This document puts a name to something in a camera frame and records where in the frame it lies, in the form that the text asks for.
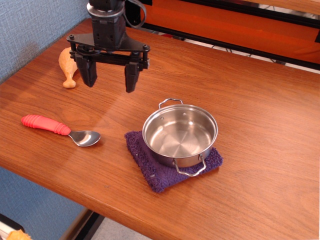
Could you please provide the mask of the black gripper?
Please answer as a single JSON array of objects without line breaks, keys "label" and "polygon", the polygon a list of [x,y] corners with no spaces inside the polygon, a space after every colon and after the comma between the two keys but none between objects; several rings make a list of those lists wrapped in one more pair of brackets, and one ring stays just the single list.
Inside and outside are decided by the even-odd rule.
[{"label": "black gripper", "polygon": [[71,34],[70,58],[85,85],[92,88],[97,80],[96,62],[125,66],[126,92],[132,93],[138,82],[140,70],[148,69],[150,46],[139,42],[126,33],[126,21],[121,17],[113,20],[92,18],[92,33]]}]

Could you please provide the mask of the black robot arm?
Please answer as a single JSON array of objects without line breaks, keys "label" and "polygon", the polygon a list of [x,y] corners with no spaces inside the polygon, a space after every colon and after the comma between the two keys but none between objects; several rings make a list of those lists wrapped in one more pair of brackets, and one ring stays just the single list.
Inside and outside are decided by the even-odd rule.
[{"label": "black robot arm", "polygon": [[91,0],[87,4],[92,33],[71,34],[70,57],[76,62],[83,82],[92,87],[97,63],[124,66],[126,92],[135,90],[139,74],[149,67],[150,46],[127,35],[130,24],[123,0]]}]

